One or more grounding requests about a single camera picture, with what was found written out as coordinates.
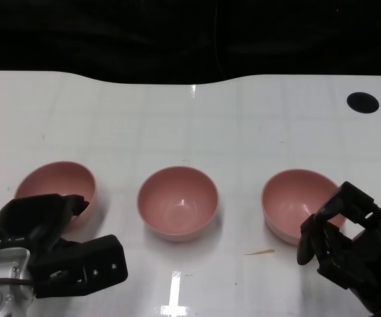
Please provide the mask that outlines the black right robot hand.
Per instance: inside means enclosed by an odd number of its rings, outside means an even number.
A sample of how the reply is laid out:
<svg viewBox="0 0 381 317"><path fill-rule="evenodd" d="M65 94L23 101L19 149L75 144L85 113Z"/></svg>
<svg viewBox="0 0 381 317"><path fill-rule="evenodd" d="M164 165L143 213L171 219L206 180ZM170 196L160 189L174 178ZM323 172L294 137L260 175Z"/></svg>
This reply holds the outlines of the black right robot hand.
<svg viewBox="0 0 381 317"><path fill-rule="evenodd" d="M316 258L320 275L381 316L381 208L373 198L344 182L300 232L298 264Z"/></svg>

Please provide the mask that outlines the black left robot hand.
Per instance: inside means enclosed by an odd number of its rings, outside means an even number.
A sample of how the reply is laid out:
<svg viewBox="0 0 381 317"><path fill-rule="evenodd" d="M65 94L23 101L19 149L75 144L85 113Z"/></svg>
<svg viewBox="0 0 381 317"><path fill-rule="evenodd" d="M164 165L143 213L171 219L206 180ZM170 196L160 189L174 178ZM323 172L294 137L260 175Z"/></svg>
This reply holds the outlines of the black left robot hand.
<svg viewBox="0 0 381 317"><path fill-rule="evenodd" d="M23 241L31 254L43 256L88 205L83 196L75 194L12 199L0 210L0 241Z"/></svg>

